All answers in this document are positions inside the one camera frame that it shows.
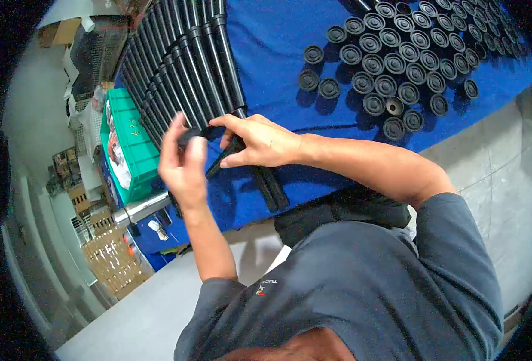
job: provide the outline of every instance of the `round rubber part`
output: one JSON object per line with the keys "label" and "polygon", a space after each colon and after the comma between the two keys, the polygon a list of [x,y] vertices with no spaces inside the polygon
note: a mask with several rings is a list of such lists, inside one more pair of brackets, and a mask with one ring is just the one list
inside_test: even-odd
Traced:
{"label": "round rubber part", "polygon": [[448,101],[440,94],[435,94],[430,98],[430,111],[436,116],[444,116],[448,113]]}
{"label": "round rubber part", "polygon": [[340,49],[340,59],[348,65],[356,65],[362,60],[362,52],[356,45],[347,44]]}
{"label": "round rubber part", "polygon": [[310,69],[304,69],[298,77],[298,86],[305,91],[313,91],[318,87],[320,77]]}
{"label": "round rubber part", "polygon": [[424,125],[424,118],[418,111],[414,109],[408,109],[402,116],[402,123],[407,131],[416,133],[422,129],[422,126]]}
{"label": "round rubber part", "polygon": [[406,82],[398,86],[398,97],[404,104],[413,105],[420,100],[420,92],[416,85]]}
{"label": "round rubber part", "polygon": [[366,72],[358,72],[352,76],[352,89],[360,94],[368,94],[374,89],[374,78]]}
{"label": "round rubber part", "polygon": [[390,117],[385,120],[382,126],[382,133],[391,141],[398,141],[405,136],[405,125],[402,120],[396,117]]}
{"label": "round rubber part", "polygon": [[377,93],[366,94],[362,100],[362,106],[364,111],[375,117],[382,115],[386,109],[384,98]]}
{"label": "round rubber part", "polygon": [[326,78],[318,84],[318,94],[325,99],[334,99],[340,95],[340,85],[334,78]]}
{"label": "round rubber part", "polygon": [[375,79],[375,91],[381,97],[394,97],[398,87],[390,75],[382,74]]}

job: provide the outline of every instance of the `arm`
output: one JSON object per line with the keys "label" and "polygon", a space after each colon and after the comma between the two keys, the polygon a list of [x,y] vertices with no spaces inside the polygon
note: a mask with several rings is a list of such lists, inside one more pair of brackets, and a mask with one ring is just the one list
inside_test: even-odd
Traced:
{"label": "arm", "polygon": [[206,140],[194,137],[183,156],[178,151],[178,138],[187,130],[184,121],[179,112],[164,135],[158,172],[180,205],[202,282],[209,278],[236,280],[234,257],[207,204]]}
{"label": "arm", "polygon": [[435,194],[456,193],[442,168],[404,148],[368,140],[298,135],[257,114],[246,119],[226,115],[210,124],[229,129],[220,147],[226,147],[232,133],[246,143],[246,149],[222,161],[223,168],[304,164],[349,177],[414,209]]}

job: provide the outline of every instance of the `green plastic crate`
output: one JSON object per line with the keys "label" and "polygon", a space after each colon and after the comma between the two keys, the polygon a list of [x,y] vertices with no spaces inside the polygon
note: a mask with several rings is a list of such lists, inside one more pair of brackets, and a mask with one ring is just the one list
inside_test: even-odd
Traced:
{"label": "green plastic crate", "polygon": [[112,171],[110,164],[110,157],[107,151],[110,127],[105,116],[105,106],[102,116],[102,127],[100,128],[100,138],[102,138],[105,160],[112,173],[114,184],[116,189],[118,189],[118,194],[122,202],[126,205],[129,202],[146,198],[152,193],[152,181],[158,176],[157,167],[160,162],[160,152],[156,149],[148,134],[138,122],[140,113],[136,109],[127,90],[124,88],[109,90],[105,99],[110,99],[114,128],[118,134],[122,153],[132,175],[132,181],[128,190],[120,186],[118,178]]}

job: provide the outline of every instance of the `finger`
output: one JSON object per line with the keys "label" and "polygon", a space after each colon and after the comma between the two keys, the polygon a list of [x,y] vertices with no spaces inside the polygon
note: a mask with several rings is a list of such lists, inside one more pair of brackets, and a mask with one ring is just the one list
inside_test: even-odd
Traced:
{"label": "finger", "polygon": [[184,153],[184,168],[191,176],[204,177],[208,141],[203,137],[193,137]]}
{"label": "finger", "polygon": [[179,166],[178,138],[188,130],[183,126],[184,121],[184,114],[178,112],[172,124],[169,126],[168,131],[164,134],[161,141],[160,166],[169,166],[172,168]]}

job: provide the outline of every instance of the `blue tablecloth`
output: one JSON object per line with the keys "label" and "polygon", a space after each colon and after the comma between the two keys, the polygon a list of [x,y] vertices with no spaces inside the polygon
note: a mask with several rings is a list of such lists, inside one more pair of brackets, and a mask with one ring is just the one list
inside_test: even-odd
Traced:
{"label": "blue tablecloth", "polygon": [[[298,133],[328,137],[385,141],[381,124],[361,108],[361,98],[351,91],[350,79],[338,61],[326,61],[321,78],[336,77],[342,93],[337,102],[323,101],[315,94],[299,91],[297,79],[305,62],[308,45],[327,46],[326,30],[342,25],[356,12],[346,0],[285,1],[230,0],[227,4],[228,34],[238,64],[238,73],[248,102],[248,114],[259,113]],[[449,112],[444,117],[425,116],[424,128],[408,134],[397,145],[420,152],[452,136],[497,111],[532,82],[532,57],[525,60],[502,58],[484,62],[472,72],[479,98],[461,102],[454,91],[444,96]],[[219,139],[209,144],[208,163],[220,153]],[[290,207],[321,197],[351,184],[336,174],[303,166],[282,166],[277,177],[290,199]],[[221,170],[209,181],[209,203],[221,230],[240,227],[273,216],[256,189],[248,169]],[[136,239],[148,254],[188,242],[183,223],[174,217],[168,241],[160,241],[154,231],[140,225]]]}

